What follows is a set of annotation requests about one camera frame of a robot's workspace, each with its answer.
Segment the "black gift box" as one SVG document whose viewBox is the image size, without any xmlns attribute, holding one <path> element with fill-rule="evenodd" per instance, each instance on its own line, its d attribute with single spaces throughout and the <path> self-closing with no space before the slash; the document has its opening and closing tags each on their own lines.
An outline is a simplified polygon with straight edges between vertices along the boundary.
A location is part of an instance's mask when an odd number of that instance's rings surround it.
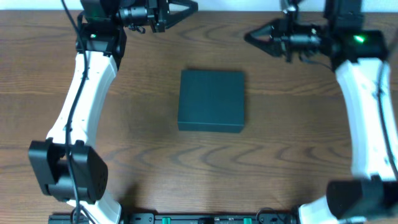
<svg viewBox="0 0 398 224">
<path fill-rule="evenodd" d="M 243 72 L 181 72 L 179 130 L 240 133 L 245 125 L 244 107 Z"/>
</svg>

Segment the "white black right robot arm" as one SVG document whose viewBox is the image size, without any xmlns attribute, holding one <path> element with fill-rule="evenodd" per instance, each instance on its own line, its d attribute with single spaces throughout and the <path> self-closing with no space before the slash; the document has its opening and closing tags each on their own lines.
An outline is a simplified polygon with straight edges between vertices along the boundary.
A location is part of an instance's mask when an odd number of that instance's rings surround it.
<svg viewBox="0 0 398 224">
<path fill-rule="evenodd" d="M 287 223 L 362 223 L 397 216 L 397 128 L 383 34 L 363 19 L 337 17 L 326 26 L 276 19 L 248 32 L 247 43 L 273 57 L 321 53 L 343 92 L 352 147 L 352 180 L 333 180 L 320 199 L 299 206 Z"/>
</svg>

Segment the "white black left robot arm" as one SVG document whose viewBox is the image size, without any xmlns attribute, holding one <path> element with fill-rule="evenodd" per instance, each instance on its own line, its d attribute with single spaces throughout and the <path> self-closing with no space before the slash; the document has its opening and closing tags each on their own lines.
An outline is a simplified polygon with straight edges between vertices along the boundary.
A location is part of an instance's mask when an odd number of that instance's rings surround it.
<svg viewBox="0 0 398 224">
<path fill-rule="evenodd" d="M 126 48 L 127 30 L 164 32 L 198 10 L 187 0 L 81 0 L 71 19 L 76 33 L 73 79 L 62 110 L 28 155 L 42 193 L 73 207 L 69 223 L 125 223 L 128 216 L 107 191 L 108 167 L 95 150 L 107 92 Z"/>
</svg>

